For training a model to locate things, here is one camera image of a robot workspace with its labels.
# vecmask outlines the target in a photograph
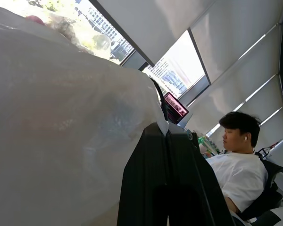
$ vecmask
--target roller shade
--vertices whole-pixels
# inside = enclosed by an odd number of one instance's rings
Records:
[[[214,0],[90,0],[148,61],[155,64]]]
[[[186,128],[207,133],[222,116],[278,73],[279,46],[279,27],[276,27],[191,106],[189,111],[193,116]]]
[[[283,139],[283,108],[264,123],[260,129],[256,151]]]
[[[258,93],[247,101],[239,111],[257,116],[262,121],[283,107],[279,77],[275,76]]]
[[[211,82],[279,22],[283,0],[219,0],[192,33]]]

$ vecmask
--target plastic bag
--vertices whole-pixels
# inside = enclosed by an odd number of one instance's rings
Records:
[[[0,8],[0,226],[74,226],[119,200],[143,129],[168,123],[137,70]]]
[[[77,14],[69,13],[65,16],[63,13],[32,6],[26,0],[0,0],[0,7],[34,21],[40,20],[40,24],[61,33],[83,52],[104,59],[110,58],[110,37],[92,29],[83,15],[78,17]]]

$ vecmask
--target building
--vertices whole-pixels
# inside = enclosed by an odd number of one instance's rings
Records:
[[[187,90],[187,87],[164,57],[154,67],[148,66],[148,70],[151,73],[150,76],[159,83],[162,90],[165,90],[164,93],[168,91],[179,98]]]
[[[94,30],[111,38],[111,57],[119,61],[133,50],[126,39],[112,26],[111,23],[88,1],[76,0],[76,11],[83,14]]]

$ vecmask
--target red object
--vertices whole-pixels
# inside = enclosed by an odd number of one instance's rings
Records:
[[[44,26],[45,26],[45,23],[44,23],[39,17],[37,17],[37,16],[27,16],[26,19],[35,21],[35,22],[37,22],[38,24],[41,24],[41,25],[44,25]]]

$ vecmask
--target young man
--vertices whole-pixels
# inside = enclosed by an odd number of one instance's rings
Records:
[[[243,212],[264,190],[267,171],[253,155],[260,121],[248,114],[230,112],[220,121],[224,127],[224,148],[229,151],[207,159],[213,168],[228,208]]]

